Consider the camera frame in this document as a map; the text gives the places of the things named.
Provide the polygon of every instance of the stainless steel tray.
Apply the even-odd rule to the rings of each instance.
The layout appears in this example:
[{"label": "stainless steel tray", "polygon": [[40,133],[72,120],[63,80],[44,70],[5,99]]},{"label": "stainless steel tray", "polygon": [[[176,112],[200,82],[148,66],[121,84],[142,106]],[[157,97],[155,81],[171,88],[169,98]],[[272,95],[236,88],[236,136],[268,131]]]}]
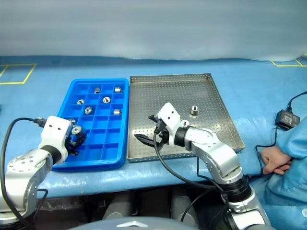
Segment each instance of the stainless steel tray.
[{"label": "stainless steel tray", "polygon": [[[173,104],[190,125],[213,130],[218,138],[236,152],[245,148],[222,101],[210,73],[130,77],[129,152],[130,162],[157,160],[153,148],[140,143],[134,134],[153,137],[154,122],[147,117],[156,114],[166,103]],[[199,107],[192,116],[190,108]],[[164,146],[163,158],[193,156],[182,147]]]}]

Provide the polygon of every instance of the blue plastic tray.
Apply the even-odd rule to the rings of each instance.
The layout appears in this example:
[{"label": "blue plastic tray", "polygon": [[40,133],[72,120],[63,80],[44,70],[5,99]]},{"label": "blue plastic tray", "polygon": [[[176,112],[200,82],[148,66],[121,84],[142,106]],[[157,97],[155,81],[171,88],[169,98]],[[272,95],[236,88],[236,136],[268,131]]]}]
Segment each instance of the blue plastic tray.
[{"label": "blue plastic tray", "polygon": [[[115,93],[120,87],[122,92]],[[104,97],[110,97],[111,103],[103,103]],[[84,99],[84,104],[77,104]],[[85,142],[79,147],[77,156],[68,158],[53,171],[84,171],[119,168],[125,163],[128,137],[129,82],[126,79],[76,79],[65,96],[58,116],[75,119],[87,133]],[[86,107],[92,107],[89,115]],[[120,109],[121,115],[113,115],[114,109]]]}]

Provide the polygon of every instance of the white wall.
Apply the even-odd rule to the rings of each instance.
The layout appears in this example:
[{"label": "white wall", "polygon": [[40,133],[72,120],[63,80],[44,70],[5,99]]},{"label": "white wall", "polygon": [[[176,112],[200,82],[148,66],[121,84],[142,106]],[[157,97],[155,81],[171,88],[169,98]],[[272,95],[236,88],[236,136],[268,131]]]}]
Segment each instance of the white wall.
[{"label": "white wall", "polygon": [[290,60],[307,0],[0,0],[0,55]]}]

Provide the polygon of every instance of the metal nut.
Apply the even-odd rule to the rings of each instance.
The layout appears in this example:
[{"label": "metal nut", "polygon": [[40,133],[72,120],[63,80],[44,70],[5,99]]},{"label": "metal nut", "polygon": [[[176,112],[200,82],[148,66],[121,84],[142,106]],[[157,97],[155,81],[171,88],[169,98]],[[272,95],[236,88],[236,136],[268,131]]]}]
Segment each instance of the metal nut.
[{"label": "metal nut", "polygon": [[84,102],[85,102],[84,99],[80,99],[77,101],[77,104],[84,104]]},{"label": "metal nut", "polygon": [[78,135],[79,133],[81,133],[81,131],[82,131],[82,127],[76,126],[76,127],[72,128],[71,134]]},{"label": "metal nut", "polygon": [[69,121],[71,122],[72,127],[76,126],[76,120],[75,119],[69,119]]},{"label": "metal nut", "polygon": [[86,115],[89,115],[90,113],[92,112],[92,108],[89,106],[89,107],[86,107],[85,110],[84,110],[84,113]]},{"label": "metal nut", "polygon": [[188,127],[190,125],[190,122],[188,121],[188,120],[182,120],[181,121],[181,126],[183,127],[183,128],[186,128],[186,127]]},{"label": "metal nut", "polygon": [[95,88],[94,93],[100,93],[100,88],[99,87]]},{"label": "metal nut", "polygon": [[191,114],[194,115],[194,116],[197,116],[198,113],[199,113],[199,108],[198,108],[198,106],[197,106],[197,105],[192,106],[192,108],[191,108]]},{"label": "metal nut", "polygon": [[114,92],[121,92],[121,87],[115,87]]},{"label": "metal nut", "polygon": [[102,99],[102,102],[105,103],[105,104],[110,103],[110,102],[111,102],[111,98],[109,98],[109,97],[104,97],[104,98]]},{"label": "metal nut", "polygon": [[113,115],[121,115],[121,110],[120,109],[115,109],[113,111]]}]

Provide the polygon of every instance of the black wire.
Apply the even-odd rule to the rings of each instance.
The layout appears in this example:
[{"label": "black wire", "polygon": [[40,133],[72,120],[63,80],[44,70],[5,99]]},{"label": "black wire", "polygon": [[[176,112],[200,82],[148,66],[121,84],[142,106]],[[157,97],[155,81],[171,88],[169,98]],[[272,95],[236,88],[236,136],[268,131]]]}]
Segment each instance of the black wire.
[{"label": "black wire", "polygon": [[200,175],[200,159],[199,159],[199,157],[197,158],[196,175],[200,178],[203,178],[203,179],[206,179],[207,181],[210,181],[212,184],[214,184],[215,187],[218,188],[218,190],[220,190],[222,193],[224,192],[224,190],[213,179],[211,179],[210,177],[207,177],[207,176]]},{"label": "black wire", "polygon": [[[38,212],[39,212],[39,210],[40,210],[42,204],[44,203],[44,201],[45,201],[45,199],[46,199],[46,197],[47,197],[47,195],[48,195],[48,190],[45,189],[45,188],[39,188],[37,191],[38,191],[38,192],[45,192],[45,194],[43,195],[43,197],[42,197],[41,201],[39,202],[39,204],[38,204],[38,206],[37,206],[37,209],[36,209],[36,211],[35,211],[35,213],[34,213],[34,215],[33,215],[32,222],[31,222],[31,225],[32,225],[32,226],[34,226],[35,221],[36,221],[36,217],[37,217],[37,215],[38,215]],[[24,227],[19,228],[19,229],[17,229],[17,230],[24,230],[24,229],[26,229],[26,228],[27,228],[27,227],[24,226]]]},{"label": "black wire", "polygon": [[185,177],[183,177],[183,176],[177,174],[176,172],[174,172],[174,171],[164,162],[164,160],[163,160],[162,157],[161,157],[161,154],[160,154],[160,151],[159,151],[158,145],[157,145],[157,132],[154,132],[154,134],[153,134],[153,142],[154,142],[154,143],[153,143],[154,150],[155,150],[155,152],[156,152],[156,154],[157,154],[157,156],[158,156],[160,162],[162,163],[162,165],[164,166],[164,168],[165,168],[166,170],[168,170],[172,175],[174,175],[174,176],[177,177],[178,179],[180,179],[180,180],[182,180],[182,181],[184,181],[184,182],[186,182],[186,183],[188,183],[188,184],[194,185],[194,186],[196,186],[196,187],[200,187],[200,188],[204,188],[204,189],[213,189],[213,188],[215,188],[215,186],[212,186],[212,185],[204,185],[204,184],[200,184],[200,183],[191,181],[191,180],[189,180],[189,179],[187,179],[187,178],[185,178]]},{"label": "black wire", "polygon": [[228,205],[229,205],[229,201],[226,200],[225,206],[224,206],[214,217],[211,218],[211,221],[210,221],[209,226],[208,226],[208,229],[209,229],[209,230],[211,230],[211,225],[212,225],[212,223],[213,223],[213,220],[214,220],[215,218],[217,218],[222,212],[225,212],[225,211],[228,210],[228,207],[229,207]]},{"label": "black wire", "polygon": [[291,98],[291,100],[289,101],[288,106],[287,106],[287,111],[288,111],[288,112],[292,113],[292,107],[291,107],[292,100],[294,100],[295,98],[297,98],[297,97],[299,97],[299,96],[302,96],[302,95],[304,95],[304,94],[307,94],[307,91],[302,92],[302,93],[298,94],[297,96]]},{"label": "black wire", "polygon": [[8,207],[10,208],[10,210],[12,211],[12,213],[18,218],[18,220],[28,229],[32,229],[31,224],[20,215],[20,213],[17,211],[14,203],[11,201],[11,199],[9,198],[7,191],[6,191],[6,184],[5,184],[5,171],[4,171],[4,162],[5,162],[5,151],[6,151],[6,147],[8,145],[8,141],[9,141],[9,137],[12,131],[13,126],[16,124],[16,122],[21,121],[21,120],[26,120],[26,121],[35,121],[34,119],[31,118],[27,118],[27,117],[20,117],[17,118],[15,120],[13,120],[9,127],[8,130],[5,134],[4,137],[4,141],[3,141],[3,145],[2,145],[2,149],[1,149],[1,191],[2,191],[2,195],[3,195],[3,199],[5,200],[6,204],[8,205]]},{"label": "black wire", "polygon": [[255,146],[255,150],[256,150],[256,153],[257,153],[257,158],[258,158],[259,165],[260,165],[260,175],[262,175],[263,165],[262,165],[262,160],[261,160],[261,154],[260,154],[260,152],[258,151],[258,148],[259,148],[259,147],[267,148],[267,147],[272,147],[272,146],[276,145],[276,141],[277,141],[277,129],[278,129],[278,127],[276,126],[276,127],[275,127],[275,139],[274,139],[273,144],[271,144],[271,145],[256,145],[256,146]]},{"label": "black wire", "polygon": [[48,195],[48,190],[45,189],[45,188],[39,188],[37,191],[38,192],[45,192],[45,194],[43,195],[42,199],[40,200],[40,202],[39,202],[39,204],[37,206],[37,209],[36,209],[35,214],[33,216],[32,224],[34,224],[34,222],[36,221],[36,217],[38,215],[38,211],[39,211],[40,207],[42,206],[42,204],[44,203],[44,201],[45,201],[45,199],[46,199],[46,197]]},{"label": "black wire", "polygon": [[196,197],[189,206],[187,206],[186,210],[183,212],[182,217],[180,222],[183,222],[184,217],[186,216],[186,214],[188,213],[189,209],[195,204],[195,202],[197,202],[199,199],[201,199],[204,195],[206,195],[207,193],[209,193],[210,191],[212,191],[212,189],[208,189],[206,191],[204,191],[203,193],[201,193],[198,197]]}]

